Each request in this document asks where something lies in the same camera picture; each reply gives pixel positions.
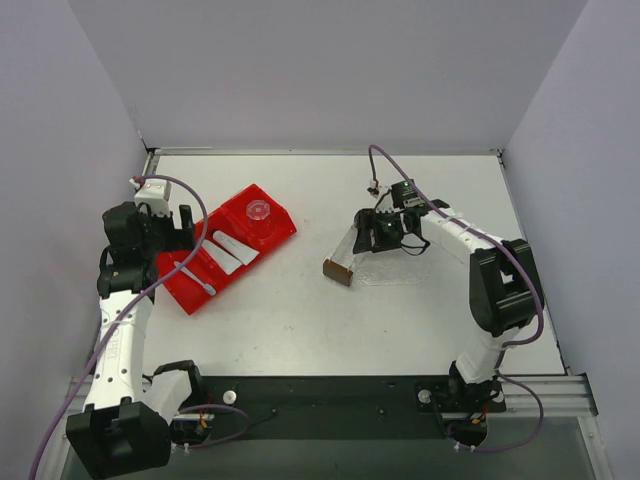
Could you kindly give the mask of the clear tray brown handles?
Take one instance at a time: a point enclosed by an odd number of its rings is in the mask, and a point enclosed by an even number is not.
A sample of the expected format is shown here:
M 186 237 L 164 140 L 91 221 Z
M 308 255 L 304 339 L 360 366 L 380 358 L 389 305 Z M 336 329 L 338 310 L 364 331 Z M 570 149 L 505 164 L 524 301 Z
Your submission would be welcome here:
M 352 225 L 322 265 L 323 275 L 345 287 L 414 285 L 428 277 L 425 242 L 413 234 L 396 250 L 353 253 L 358 230 Z

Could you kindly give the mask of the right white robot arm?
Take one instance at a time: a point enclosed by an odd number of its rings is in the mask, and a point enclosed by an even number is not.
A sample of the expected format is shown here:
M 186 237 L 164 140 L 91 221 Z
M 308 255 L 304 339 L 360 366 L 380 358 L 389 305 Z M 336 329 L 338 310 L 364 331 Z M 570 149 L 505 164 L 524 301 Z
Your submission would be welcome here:
M 412 256 L 438 246 L 469 272 L 469 309 L 475 333 L 452 363 L 449 376 L 461 390 L 486 385 L 497 376 L 514 337 L 544 309 L 541 285 L 528 243 L 490 235 L 447 203 L 426 202 L 410 182 L 368 188 L 376 203 L 359 210 L 350 246 L 355 257 L 392 250 Z

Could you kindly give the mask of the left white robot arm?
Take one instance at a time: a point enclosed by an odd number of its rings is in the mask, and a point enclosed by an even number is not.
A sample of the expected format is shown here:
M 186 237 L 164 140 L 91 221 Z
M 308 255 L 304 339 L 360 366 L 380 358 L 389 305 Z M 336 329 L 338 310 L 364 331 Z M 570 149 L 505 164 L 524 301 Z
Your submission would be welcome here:
M 93 479 L 166 465 L 174 416 L 196 410 L 206 396 L 191 360 L 158 367 L 150 387 L 143 386 L 146 328 L 160 277 L 156 259 L 196 246 L 190 207 L 179 213 L 179 227 L 171 212 L 148 201 L 124 202 L 102 215 L 109 243 L 97 280 L 101 327 L 93 380 L 82 411 L 66 421 L 67 438 Z

